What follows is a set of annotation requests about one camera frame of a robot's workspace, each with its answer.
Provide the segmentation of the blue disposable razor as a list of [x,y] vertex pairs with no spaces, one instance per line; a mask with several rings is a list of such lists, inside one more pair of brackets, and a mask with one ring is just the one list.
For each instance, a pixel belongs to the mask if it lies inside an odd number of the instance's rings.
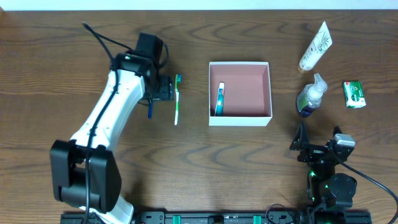
[[148,119],[152,119],[153,114],[153,101],[151,98],[148,99]]

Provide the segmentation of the green white toothbrush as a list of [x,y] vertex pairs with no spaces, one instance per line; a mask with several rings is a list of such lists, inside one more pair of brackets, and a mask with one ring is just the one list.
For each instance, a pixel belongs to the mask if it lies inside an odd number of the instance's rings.
[[182,81],[182,74],[176,74],[176,76],[175,76],[175,120],[174,120],[174,125],[178,125],[179,99],[180,99],[178,84],[181,83],[181,81]]

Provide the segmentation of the clear pump bottle blue liquid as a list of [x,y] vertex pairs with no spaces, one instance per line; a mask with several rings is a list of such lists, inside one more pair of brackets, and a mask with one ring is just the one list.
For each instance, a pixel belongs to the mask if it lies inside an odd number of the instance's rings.
[[296,107],[298,114],[303,117],[309,117],[317,108],[320,107],[322,96],[328,89],[328,85],[319,73],[314,74],[314,83],[304,87],[297,96]]

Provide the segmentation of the white teal toothpaste tube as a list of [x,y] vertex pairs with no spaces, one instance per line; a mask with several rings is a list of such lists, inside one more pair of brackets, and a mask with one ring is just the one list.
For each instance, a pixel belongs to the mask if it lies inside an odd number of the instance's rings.
[[218,96],[216,99],[215,116],[223,116],[224,89],[225,83],[220,82],[218,86]]

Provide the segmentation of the white box with pink interior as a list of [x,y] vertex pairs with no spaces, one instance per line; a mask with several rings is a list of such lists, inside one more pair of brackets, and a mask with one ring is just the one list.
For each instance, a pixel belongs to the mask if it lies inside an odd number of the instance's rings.
[[[209,63],[209,125],[267,126],[272,95],[267,62]],[[223,115],[215,116],[219,84],[224,83]]]

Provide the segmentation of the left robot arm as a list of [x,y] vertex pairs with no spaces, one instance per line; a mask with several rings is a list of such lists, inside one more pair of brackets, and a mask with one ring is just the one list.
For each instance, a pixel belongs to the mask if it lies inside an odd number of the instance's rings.
[[142,99],[166,100],[169,77],[159,75],[159,55],[120,53],[111,61],[108,81],[93,111],[69,141],[50,149],[56,200],[93,212],[104,223],[130,223],[134,207],[121,195],[114,152],[134,107]]

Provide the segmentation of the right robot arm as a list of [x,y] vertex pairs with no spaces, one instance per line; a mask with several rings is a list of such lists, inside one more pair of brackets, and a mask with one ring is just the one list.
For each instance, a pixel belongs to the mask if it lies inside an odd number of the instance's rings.
[[345,212],[353,206],[358,183],[347,174],[337,173],[335,167],[347,160],[354,146],[353,137],[337,126],[326,144],[312,144],[305,123],[300,123],[289,149],[298,151],[297,160],[310,168],[307,195],[312,204],[302,212],[302,223],[346,223]]

